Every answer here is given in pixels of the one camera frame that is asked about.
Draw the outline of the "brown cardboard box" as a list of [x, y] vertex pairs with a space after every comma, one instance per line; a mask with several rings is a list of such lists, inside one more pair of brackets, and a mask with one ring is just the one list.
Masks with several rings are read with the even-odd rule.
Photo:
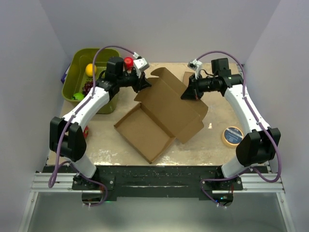
[[114, 128], [153, 163], [174, 140], [185, 144], [204, 128], [208, 106], [202, 100], [182, 100], [186, 85], [165, 67], [152, 71], [148, 81], [152, 86], [136, 95], [137, 105]]

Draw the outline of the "masking tape roll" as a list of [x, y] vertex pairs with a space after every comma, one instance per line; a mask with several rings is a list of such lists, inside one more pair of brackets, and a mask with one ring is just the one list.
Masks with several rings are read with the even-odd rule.
[[242, 141], [243, 132], [237, 127], [227, 127], [222, 133], [222, 142], [230, 148], [236, 148]]

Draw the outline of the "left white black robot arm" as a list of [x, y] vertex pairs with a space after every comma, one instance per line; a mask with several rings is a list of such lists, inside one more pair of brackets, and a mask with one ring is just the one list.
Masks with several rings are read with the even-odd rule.
[[50, 122], [50, 150], [72, 162], [76, 170], [84, 175], [83, 184], [88, 189], [96, 189], [100, 178], [95, 175], [96, 166], [85, 154], [85, 127], [99, 109], [114, 98], [120, 88], [132, 87], [138, 93], [151, 87], [145, 77], [149, 64], [144, 58], [138, 57], [128, 70], [124, 69], [124, 64], [121, 57], [109, 58], [106, 70], [99, 75], [87, 96], [62, 118], [54, 117]]

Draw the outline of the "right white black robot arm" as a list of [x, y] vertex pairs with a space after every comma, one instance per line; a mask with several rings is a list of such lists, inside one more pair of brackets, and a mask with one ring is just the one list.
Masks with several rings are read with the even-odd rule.
[[258, 113], [242, 76], [231, 73], [227, 58], [212, 60], [212, 74], [205, 78], [201, 75], [202, 62], [194, 59], [188, 67], [195, 73], [189, 77], [181, 99], [199, 100], [205, 92], [218, 91], [232, 106], [243, 128], [244, 137], [236, 147], [236, 156], [221, 166], [222, 174], [215, 178], [217, 188], [225, 190], [232, 185], [232, 177], [279, 156], [281, 133]]

